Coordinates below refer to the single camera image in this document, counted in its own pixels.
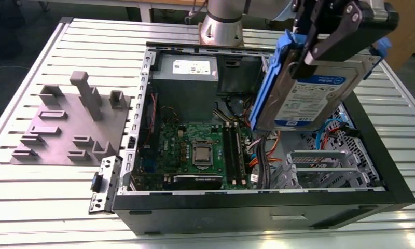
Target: metal chassis frame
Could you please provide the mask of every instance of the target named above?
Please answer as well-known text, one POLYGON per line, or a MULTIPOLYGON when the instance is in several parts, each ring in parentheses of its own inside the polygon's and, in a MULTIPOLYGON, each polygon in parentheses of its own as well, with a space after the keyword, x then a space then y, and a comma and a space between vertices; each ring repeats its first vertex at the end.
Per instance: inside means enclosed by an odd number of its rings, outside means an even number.
MULTIPOLYGON (((180 45, 183 47, 196 48, 195 51, 203 49, 203 45, 180 45)), ((372 215, 378 212, 394 211, 415 203, 415 198, 407 187, 404 179, 395 166, 388 151, 383 145, 380 137, 375 131, 374 125, 363 110, 362 104, 354 92, 343 101, 344 108, 355 127, 362 134, 368 134, 362 137, 363 145, 376 172, 383 179, 379 186, 387 186, 386 191, 367 192, 303 192, 303 193, 271 193, 261 191, 245 195, 123 195, 123 189, 115 197, 112 210, 123 218, 125 211, 129 212, 152 212, 152 210, 175 210, 175 209, 224 209, 255 207, 264 208, 268 206, 330 206, 330 205, 358 205, 360 208, 368 206, 372 210, 367 213, 351 217, 346 221, 328 227, 316 228, 338 228, 354 221, 372 215)))

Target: screw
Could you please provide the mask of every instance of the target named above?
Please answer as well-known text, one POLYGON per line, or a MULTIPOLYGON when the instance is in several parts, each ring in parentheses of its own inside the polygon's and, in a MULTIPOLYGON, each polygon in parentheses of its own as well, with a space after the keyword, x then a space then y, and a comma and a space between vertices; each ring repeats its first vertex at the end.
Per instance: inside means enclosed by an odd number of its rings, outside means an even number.
POLYGON ((355 13, 355 14, 352 15, 352 22, 356 22, 356 20, 358 20, 359 17, 360 17, 360 15, 359 15, 358 13, 355 13))
POLYGON ((352 5, 347 6, 347 8, 346 8, 346 13, 347 14, 352 12, 352 8, 354 8, 352 5))

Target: aluminum work table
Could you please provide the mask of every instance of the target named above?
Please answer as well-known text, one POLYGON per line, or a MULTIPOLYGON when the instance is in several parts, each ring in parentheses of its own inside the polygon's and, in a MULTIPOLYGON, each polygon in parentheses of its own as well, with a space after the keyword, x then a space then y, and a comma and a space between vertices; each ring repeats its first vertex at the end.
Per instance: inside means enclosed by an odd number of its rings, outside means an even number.
MULTIPOLYGON (((247 47, 273 48, 280 32, 245 30, 243 35, 247 47)), ((69 75, 86 71, 100 94, 123 90, 135 97, 147 41, 199 43, 197 27, 73 19, 54 29, 0 118, 0 246, 415 248, 415 205, 338 230, 136 236, 116 215, 88 215, 99 167, 10 165, 10 153, 41 103, 42 85, 77 93, 69 75)), ((415 195, 415 100, 386 63, 355 93, 415 195)))

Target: wire bundle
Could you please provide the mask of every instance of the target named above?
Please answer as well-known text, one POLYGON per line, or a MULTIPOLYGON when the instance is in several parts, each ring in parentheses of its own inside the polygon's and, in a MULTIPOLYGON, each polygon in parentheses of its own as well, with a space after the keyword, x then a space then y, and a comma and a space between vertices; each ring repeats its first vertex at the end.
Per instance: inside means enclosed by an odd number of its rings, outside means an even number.
MULTIPOLYGON (((338 130, 339 130, 339 127, 335 127, 334 129, 331 129, 331 130, 328 131, 328 133, 336 132, 338 130)), ((330 138, 330 136, 328 136, 328 134, 326 133, 320 149, 324 149, 324 148, 326 148, 328 138, 330 138)))
POLYGON ((331 122, 334 121, 338 121, 340 123, 343 123, 344 121, 339 118, 332 118, 332 119, 328 119, 326 122, 324 122, 324 125, 322 126, 320 130, 318 131, 316 133, 316 137, 315 137, 315 149, 320 149, 322 148, 322 135, 323 135, 323 132, 326 131, 326 127, 330 125, 331 122))
POLYGON ((152 94, 152 93, 151 93, 151 98, 152 98, 152 102, 153 102, 153 111, 152 111, 152 117, 151 117, 149 132, 148 132, 148 134, 147 134, 147 138, 145 138, 145 141, 144 141, 143 147, 144 147, 144 145, 147 145, 147 144, 148 144, 148 142, 149 142, 151 133, 152 133, 153 124, 155 124, 155 116, 156 116, 156 107, 157 107, 157 102, 156 102, 156 99, 155 99, 155 97, 153 97, 153 94, 152 94))
POLYGON ((171 121, 171 120, 173 120, 175 122, 180 122, 179 115, 177 115, 177 113, 175 112, 175 109, 173 109, 171 106, 163 106, 163 107, 161 107, 161 110, 165 109, 165 108, 173 113, 173 116, 175 116, 175 118, 167 118, 167 119, 165 119, 165 122, 168 122, 168 121, 171 121))
POLYGON ((213 108, 212 112, 224 122, 237 122, 237 120, 232 117, 228 117, 220 109, 213 108))

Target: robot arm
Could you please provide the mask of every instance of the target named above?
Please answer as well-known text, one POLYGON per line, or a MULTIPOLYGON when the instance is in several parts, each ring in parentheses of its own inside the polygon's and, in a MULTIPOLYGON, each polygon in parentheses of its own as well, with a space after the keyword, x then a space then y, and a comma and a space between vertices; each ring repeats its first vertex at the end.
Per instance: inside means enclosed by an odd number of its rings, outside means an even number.
POLYGON ((201 43, 236 47, 243 43, 243 14, 271 20, 293 17, 292 0, 209 0, 200 29, 201 43))

